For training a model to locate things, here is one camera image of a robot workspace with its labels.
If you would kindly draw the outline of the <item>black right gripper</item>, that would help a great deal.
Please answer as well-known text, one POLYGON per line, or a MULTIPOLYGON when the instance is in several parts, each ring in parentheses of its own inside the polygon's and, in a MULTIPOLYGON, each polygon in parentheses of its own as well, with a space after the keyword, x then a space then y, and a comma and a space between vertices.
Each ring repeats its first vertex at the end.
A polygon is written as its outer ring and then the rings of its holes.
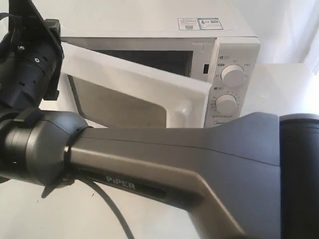
POLYGON ((64 52, 58 19, 43 19, 30 0, 10 0, 8 32, 0 42, 0 107, 39 107, 58 99, 64 52))

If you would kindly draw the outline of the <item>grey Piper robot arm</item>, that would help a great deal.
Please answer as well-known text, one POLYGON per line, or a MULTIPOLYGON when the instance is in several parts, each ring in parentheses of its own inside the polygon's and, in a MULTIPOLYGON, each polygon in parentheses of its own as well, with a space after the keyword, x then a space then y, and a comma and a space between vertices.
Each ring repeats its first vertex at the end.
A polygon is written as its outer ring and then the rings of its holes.
POLYGON ((58 97, 60 22, 11 0, 0 43, 0 180, 94 189, 133 233, 101 184, 186 210, 202 239, 319 236, 319 118, 252 113, 211 128, 93 128, 42 111, 58 97))

